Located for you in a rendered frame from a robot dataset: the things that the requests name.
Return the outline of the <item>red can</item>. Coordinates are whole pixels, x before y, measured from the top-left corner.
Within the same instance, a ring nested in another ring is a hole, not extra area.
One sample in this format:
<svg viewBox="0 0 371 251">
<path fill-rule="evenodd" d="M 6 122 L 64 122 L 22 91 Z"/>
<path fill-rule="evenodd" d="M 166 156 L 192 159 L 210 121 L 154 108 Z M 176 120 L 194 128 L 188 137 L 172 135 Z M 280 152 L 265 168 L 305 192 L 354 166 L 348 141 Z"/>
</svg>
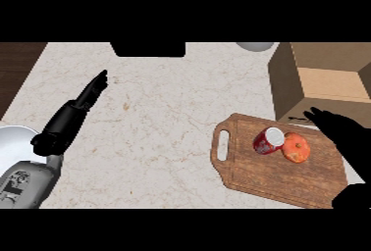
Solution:
<svg viewBox="0 0 371 251">
<path fill-rule="evenodd" d="M 278 151 L 283 145 L 284 133 L 277 127 L 271 126 L 256 136 L 253 143 L 254 150 L 259 154 L 266 155 Z"/>
</svg>

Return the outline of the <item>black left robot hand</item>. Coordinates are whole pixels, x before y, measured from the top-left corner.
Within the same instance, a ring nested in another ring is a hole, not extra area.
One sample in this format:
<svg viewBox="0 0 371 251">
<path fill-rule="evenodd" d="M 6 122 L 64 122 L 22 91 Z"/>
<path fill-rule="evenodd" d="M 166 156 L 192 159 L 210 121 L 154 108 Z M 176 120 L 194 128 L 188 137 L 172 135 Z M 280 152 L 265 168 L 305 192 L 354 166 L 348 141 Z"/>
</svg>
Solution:
<svg viewBox="0 0 371 251">
<path fill-rule="evenodd" d="M 108 88 L 108 71 L 87 84 L 79 97 L 68 100 L 52 116 L 42 133 L 33 138 L 34 153 L 43 157 L 62 155 L 79 134 L 87 113 Z"/>
</svg>

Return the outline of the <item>grey round bowl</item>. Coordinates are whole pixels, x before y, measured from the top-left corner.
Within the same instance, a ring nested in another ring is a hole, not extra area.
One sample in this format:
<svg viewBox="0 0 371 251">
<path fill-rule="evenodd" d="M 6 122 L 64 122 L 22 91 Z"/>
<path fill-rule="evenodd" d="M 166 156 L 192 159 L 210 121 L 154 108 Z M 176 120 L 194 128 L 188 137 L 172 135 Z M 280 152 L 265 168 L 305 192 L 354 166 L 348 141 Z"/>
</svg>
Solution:
<svg viewBox="0 0 371 251">
<path fill-rule="evenodd" d="M 238 45 L 252 52 L 262 52 L 272 47 L 274 43 L 272 42 L 238 42 Z"/>
</svg>

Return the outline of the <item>brown cardboard box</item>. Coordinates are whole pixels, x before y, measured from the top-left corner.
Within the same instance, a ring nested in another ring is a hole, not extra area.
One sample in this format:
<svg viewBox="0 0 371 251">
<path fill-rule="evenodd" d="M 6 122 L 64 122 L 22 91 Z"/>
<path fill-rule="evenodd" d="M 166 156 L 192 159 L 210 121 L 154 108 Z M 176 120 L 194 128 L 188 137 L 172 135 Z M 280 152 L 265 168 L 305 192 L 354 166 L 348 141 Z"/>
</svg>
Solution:
<svg viewBox="0 0 371 251">
<path fill-rule="evenodd" d="M 268 62 L 275 119 L 312 125 L 312 107 L 371 127 L 371 42 L 281 42 Z"/>
</svg>

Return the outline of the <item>white round plate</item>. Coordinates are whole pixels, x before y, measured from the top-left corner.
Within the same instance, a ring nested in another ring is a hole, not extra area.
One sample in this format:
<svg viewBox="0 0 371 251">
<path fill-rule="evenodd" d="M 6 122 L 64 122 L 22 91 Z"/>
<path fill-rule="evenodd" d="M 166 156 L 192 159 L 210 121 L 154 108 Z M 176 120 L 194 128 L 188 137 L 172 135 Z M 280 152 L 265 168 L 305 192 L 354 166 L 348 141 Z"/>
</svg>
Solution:
<svg viewBox="0 0 371 251">
<path fill-rule="evenodd" d="M 31 140 L 37 132 L 22 125 L 0 126 L 0 176 L 21 161 L 46 163 L 46 158 L 34 153 Z"/>
</svg>

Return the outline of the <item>brown wooden cutting board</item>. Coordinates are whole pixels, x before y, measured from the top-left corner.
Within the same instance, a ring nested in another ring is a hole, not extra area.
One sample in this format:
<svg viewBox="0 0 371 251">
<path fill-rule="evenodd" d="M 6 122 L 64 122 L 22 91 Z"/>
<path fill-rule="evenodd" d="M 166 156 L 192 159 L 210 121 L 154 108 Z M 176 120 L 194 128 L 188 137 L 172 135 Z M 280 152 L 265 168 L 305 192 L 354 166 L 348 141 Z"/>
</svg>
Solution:
<svg viewBox="0 0 371 251">
<path fill-rule="evenodd" d="M 290 162 L 280 151 L 268 155 L 256 152 L 254 138 L 269 126 L 308 139 L 305 163 Z M 216 126 L 210 161 L 228 188 L 303 208 L 330 209 L 348 187 L 342 156 L 324 134 L 247 115 L 232 114 Z"/>
</svg>

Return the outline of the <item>black appliance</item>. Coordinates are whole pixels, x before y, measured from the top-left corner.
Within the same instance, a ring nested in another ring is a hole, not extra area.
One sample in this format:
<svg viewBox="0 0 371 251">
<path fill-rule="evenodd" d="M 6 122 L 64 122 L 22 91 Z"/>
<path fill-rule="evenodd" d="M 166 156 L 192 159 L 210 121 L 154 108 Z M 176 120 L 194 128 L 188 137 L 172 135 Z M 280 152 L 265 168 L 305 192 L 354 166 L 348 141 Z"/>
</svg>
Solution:
<svg viewBox="0 0 371 251">
<path fill-rule="evenodd" d="M 119 57 L 169 57 L 186 55 L 184 42 L 113 42 L 111 48 Z"/>
</svg>

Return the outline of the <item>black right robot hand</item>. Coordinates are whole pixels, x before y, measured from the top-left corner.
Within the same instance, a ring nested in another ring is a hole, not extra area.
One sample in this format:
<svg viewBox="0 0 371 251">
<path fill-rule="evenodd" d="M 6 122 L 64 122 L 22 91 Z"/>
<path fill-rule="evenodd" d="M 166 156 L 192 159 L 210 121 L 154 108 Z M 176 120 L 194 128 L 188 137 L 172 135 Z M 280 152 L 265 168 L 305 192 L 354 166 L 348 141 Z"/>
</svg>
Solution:
<svg viewBox="0 0 371 251">
<path fill-rule="evenodd" d="M 371 128 L 349 117 L 312 107 L 303 115 L 333 141 L 336 149 L 362 178 L 351 184 L 333 200 L 336 209 L 371 209 Z"/>
</svg>

